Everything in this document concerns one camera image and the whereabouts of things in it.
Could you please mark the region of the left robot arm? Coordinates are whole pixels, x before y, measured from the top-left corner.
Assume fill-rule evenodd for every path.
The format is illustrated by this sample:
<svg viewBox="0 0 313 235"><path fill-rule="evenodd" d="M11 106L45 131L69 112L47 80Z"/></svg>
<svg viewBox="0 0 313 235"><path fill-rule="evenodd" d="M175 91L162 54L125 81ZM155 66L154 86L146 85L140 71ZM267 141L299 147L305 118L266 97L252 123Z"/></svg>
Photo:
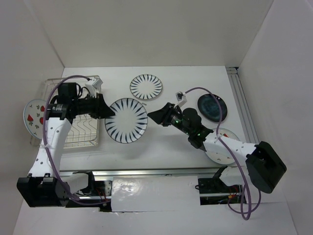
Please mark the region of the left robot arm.
<svg viewBox="0 0 313 235"><path fill-rule="evenodd" d="M90 171L76 171L66 181L59 174L64 145L73 120L80 115L104 119L115 115L99 93L102 81L88 79L81 98L76 83L58 83L49 94L43 116L43 138L35 162L26 177L17 181L17 189L30 207L65 207L70 201L81 207L101 206L107 200L83 202L76 192L92 195L96 191Z"/></svg>

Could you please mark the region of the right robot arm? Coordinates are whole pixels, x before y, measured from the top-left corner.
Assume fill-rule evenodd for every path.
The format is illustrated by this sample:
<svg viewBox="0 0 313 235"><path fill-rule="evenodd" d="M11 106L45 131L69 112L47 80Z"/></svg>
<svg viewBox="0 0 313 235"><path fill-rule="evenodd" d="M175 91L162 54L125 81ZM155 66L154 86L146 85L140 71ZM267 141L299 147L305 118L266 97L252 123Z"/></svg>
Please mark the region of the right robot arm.
<svg viewBox="0 0 313 235"><path fill-rule="evenodd" d="M174 104L167 103L160 110L148 113L148 117L163 127L172 125L179 129L196 149L230 156L238 163L245 164L252 184L261 192L272 193L287 171L286 165L269 143L246 143L223 135L217 136L212 129L202 125L201 117L194 108L182 111Z"/></svg>

